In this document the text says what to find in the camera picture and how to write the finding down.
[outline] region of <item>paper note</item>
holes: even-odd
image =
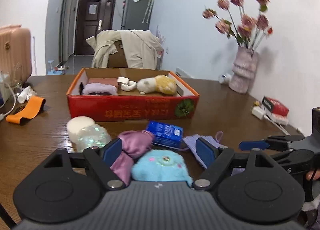
[[[97,5],[90,5],[89,6],[89,15],[94,15],[97,12]]]

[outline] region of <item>doorframe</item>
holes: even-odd
[[[63,55],[63,51],[64,51],[64,47],[63,47],[63,41],[65,40],[65,37],[63,37],[63,33],[65,31],[65,29],[67,29],[68,32],[66,32],[68,34],[67,37],[67,54],[69,54],[69,32],[70,32],[70,18],[71,18],[71,11],[72,11],[72,3],[73,0],[62,0],[62,4],[61,4],[61,14],[60,14],[60,26],[59,26],[59,62],[64,62],[67,61],[68,59],[64,59],[64,55]]]
[[[76,54],[76,41],[77,41],[77,31],[78,31],[78,18],[79,18],[79,8],[80,8],[80,1],[81,0],[78,0],[78,6],[77,6],[77,17],[76,17],[76,23],[75,23],[75,35],[74,35],[74,53],[75,55]],[[110,29],[112,29],[112,25],[113,25],[113,16],[114,16],[114,13],[115,13],[115,9],[116,9],[116,0],[115,2],[113,3],[113,6],[112,6],[112,11],[111,11],[111,21],[110,21]]]

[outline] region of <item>pink suitcase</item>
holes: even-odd
[[[32,73],[31,34],[21,25],[0,27],[0,71],[9,74],[12,86],[21,85]]]

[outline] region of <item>yellow plush toy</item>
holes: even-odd
[[[137,83],[137,89],[140,94],[151,92],[160,92],[164,94],[174,95],[177,92],[176,81],[165,75],[157,75],[156,77],[141,79]]]

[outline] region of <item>door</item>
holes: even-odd
[[[79,0],[75,55],[94,54],[86,39],[112,29],[116,0]]]
[[[69,54],[69,26],[72,0],[62,0],[59,32],[59,65],[68,60]]]

